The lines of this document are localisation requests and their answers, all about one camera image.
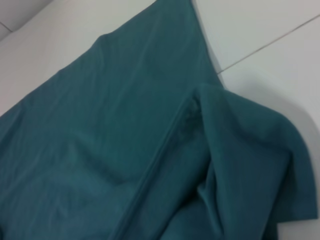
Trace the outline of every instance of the folded cloth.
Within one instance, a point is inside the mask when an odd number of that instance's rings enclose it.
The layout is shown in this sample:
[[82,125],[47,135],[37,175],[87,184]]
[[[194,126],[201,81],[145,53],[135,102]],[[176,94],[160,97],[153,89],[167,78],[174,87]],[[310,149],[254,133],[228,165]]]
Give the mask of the folded cloth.
[[0,117],[10,240],[273,240],[317,217],[306,146],[226,91],[189,0],[157,0]]

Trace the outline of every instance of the teal garment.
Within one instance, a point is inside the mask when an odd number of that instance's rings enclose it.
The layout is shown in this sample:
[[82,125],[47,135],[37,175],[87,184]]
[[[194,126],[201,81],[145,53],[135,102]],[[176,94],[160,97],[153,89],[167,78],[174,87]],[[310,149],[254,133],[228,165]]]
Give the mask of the teal garment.
[[0,117],[4,240],[276,240],[316,217],[298,131],[223,88],[189,0],[157,0]]

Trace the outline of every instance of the tile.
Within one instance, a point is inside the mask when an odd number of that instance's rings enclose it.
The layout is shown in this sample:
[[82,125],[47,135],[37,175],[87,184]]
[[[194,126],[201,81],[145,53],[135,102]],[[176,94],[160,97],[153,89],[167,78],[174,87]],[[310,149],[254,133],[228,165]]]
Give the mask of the tile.
[[[320,200],[320,17],[219,76],[230,91],[294,123],[309,149]],[[281,240],[318,240],[320,221],[281,224],[279,234]]]
[[55,0],[0,42],[0,116],[154,0]]
[[319,0],[193,0],[217,71],[320,14]]
[[52,0],[1,0],[0,22],[15,31]]
[[0,41],[4,39],[10,31],[0,23]]

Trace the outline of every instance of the tile grout line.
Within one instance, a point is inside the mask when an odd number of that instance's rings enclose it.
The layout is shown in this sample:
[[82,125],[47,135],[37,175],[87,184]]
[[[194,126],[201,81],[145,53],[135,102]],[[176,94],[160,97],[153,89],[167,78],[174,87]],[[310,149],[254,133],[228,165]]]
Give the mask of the tile grout line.
[[292,30],[288,31],[288,32],[287,32],[287,33],[285,33],[284,35],[282,35],[282,36],[280,36],[280,37],[278,37],[278,38],[276,38],[276,39],[272,40],[271,42],[267,43],[266,45],[264,45],[264,46],[262,46],[262,47],[258,48],[257,50],[253,51],[252,53],[248,54],[247,56],[244,56],[243,58],[241,58],[240,60],[236,61],[235,63],[232,63],[231,65],[227,66],[225,69],[223,69],[223,70],[221,70],[221,71],[217,72],[217,74],[221,74],[221,73],[223,73],[224,71],[228,70],[229,68],[233,67],[234,65],[236,65],[236,64],[240,63],[241,61],[243,61],[243,60],[245,60],[245,59],[249,58],[249,57],[250,57],[250,56],[252,56],[253,54],[255,54],[255,53],[257,53],[257,52],[261,51],[262,49],[265,49],[266,47],[268,47],[268,46],[272,45],[273,43],[277,42],[278,40],[280,40],[280,39],[282,39],[282,38],[284,38],[284,37],[288,36],[289,34],[293,33],[294,31],[298,30],[299,28],[303,27],[304,25],[307,25],[308,23],[312,22],[313,20],[316,20],[316,19],[317,19],[317,18],[319,18],[319,17],[320,17],[320,14],[318,14],[317,16],[315,16],[315,17],[313,17],[313,18],[309,19],[308,21],[306,21],[306,22],[302,23],[301,25],[299,25],[299,26],[295,27],[294,29],[292,29]]
[[3,26],[5,29],[7,29],[10,33],[12,33],[12,31],[6,25],[4,25],[1,21],[0,21],[0,25]]

